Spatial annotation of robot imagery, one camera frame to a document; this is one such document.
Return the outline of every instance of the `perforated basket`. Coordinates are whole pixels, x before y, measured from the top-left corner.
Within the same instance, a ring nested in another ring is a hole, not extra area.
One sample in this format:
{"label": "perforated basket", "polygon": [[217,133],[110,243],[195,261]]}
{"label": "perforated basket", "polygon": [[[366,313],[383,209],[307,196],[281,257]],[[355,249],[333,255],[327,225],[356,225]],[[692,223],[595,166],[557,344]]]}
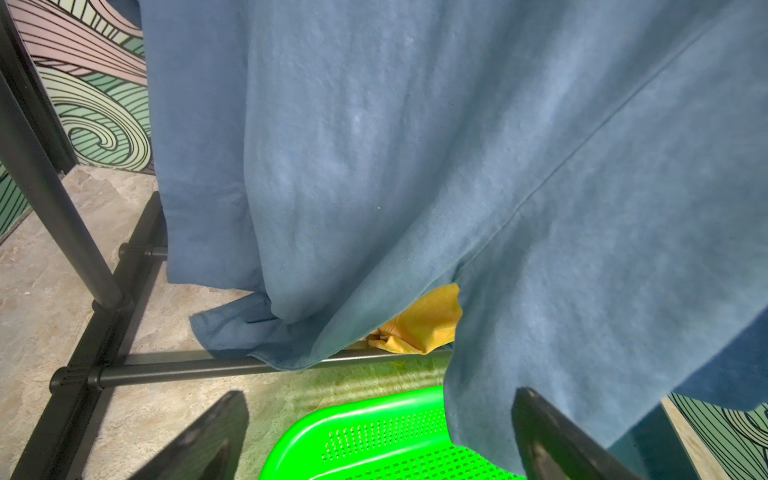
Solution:
{"label": "perforated basket", "polygon": [[278,441],[261,480],[521,478],[448,436],[442,387],[335,406],[299,420]]}

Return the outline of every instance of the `patterned wall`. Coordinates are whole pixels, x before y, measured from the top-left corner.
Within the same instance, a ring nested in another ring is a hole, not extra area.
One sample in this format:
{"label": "patterned wall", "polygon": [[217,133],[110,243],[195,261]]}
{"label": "patterned wall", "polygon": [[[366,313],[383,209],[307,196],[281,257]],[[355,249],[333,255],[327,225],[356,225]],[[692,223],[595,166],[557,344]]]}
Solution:
{"label": "patterned wall", "polygon": [[[152,173],[140,30],[106,0],[7,0],[81,163]],[[0,238],[27,208],[0,165]],[[768,404],[736,412],[670,398],[734,480],[768,480]]]}
{"label": "patterned wall", "polygon": [[[83,164],[152,174],[140,30],[106,0],[7,0]],[[0,167],[0,240],[28,208]]]}
{"label": "patterned wall", "polygon": [[739,412],[672,394],[670,399],[733,480],[768,480],[768,403]]}

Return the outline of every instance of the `metal pole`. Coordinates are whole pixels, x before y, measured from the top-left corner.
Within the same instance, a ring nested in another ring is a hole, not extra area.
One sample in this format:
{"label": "metal pole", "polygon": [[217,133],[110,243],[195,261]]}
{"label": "metal pole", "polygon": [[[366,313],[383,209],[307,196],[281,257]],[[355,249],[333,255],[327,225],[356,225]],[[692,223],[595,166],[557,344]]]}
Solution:
{"label": "metal pole", "polygon": [[112,309],[123,293],[13,96],[0,81],[0,161],[96,302]]}
{"label": "metal pole", "polygon": [[[433,350],[426,357],[447,356],[450,349]],[[389,353],[378,349],[343,350],[311,368],[354,365],[357,363],[391,362],[424,358],[418,355]],[[223,376],[253,375],[278,370],[254,358],[232,360],[187,360],[185,362],[146,363],[144,365],[106,366],[91,374],[92,382],[101,388],[173,382],[177,380],[212,379]]]}

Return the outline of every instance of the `yellow towel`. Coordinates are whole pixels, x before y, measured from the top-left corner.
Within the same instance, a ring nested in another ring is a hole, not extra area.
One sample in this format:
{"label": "yellow towel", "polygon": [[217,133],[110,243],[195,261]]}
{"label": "yellow towel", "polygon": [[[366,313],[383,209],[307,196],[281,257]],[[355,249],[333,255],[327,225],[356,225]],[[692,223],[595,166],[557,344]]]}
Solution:
{"label": "yellow towel", "polygon": [[454,340],[461,318],[458,285],[441,286],[371,333],[368,344],[392,353],[426,355]]}

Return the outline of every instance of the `blue cloth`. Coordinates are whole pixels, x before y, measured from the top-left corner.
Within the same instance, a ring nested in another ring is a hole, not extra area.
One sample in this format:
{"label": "blue cloth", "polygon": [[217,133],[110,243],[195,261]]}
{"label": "blue cloth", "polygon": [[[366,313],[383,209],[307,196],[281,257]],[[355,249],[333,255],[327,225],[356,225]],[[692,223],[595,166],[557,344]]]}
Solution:
{"label": "blue cloth", "polygon": [[[768,304],[768,4],[141,5],[168,278],[281,369],[456,282],[453,441],[530,386],[603,445]],[[267,308],[267,294],[271,305]]]}
{"label": "blue cloth", "polygon": [[674,391],[749,412],[768,402],[768,310]]}

